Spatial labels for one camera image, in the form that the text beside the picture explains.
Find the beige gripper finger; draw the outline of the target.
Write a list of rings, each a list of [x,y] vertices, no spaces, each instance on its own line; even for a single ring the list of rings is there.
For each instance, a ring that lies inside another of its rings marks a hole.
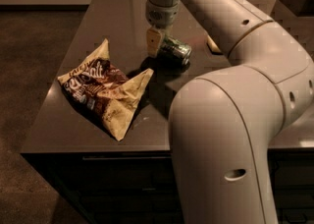
[[[165,39],[166,33],[163,29],[151,27],[146,32],[147,52],[150,56],[156,57]]]

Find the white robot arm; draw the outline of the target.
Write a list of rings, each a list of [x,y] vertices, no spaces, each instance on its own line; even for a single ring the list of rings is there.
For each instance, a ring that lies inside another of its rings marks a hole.
[[[278,224],[267,149],[313,100],[313,60],[246,0],[147,0],[157,31],[185,5],[231,61],[176,94],[169,139],[184,224]]]

